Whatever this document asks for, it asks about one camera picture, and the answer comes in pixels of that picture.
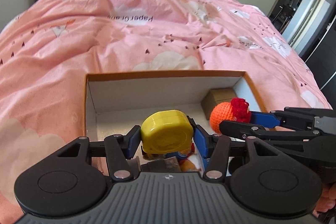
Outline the person's right hand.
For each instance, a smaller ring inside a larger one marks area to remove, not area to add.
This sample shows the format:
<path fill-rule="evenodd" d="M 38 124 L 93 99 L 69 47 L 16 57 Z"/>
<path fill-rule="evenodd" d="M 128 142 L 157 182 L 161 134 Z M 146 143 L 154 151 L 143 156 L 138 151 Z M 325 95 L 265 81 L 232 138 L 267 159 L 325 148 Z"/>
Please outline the person's right hand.
<path fill-rule="evenodd" d="M 335 199 L 336 184 L 333 184 L 332 186 L 329 186 L 329 184 L 323 184 L 322 195 L 316 204 L 313 215 L 318 217 L 321 213 L 325 213 L 335 207 Z"/>

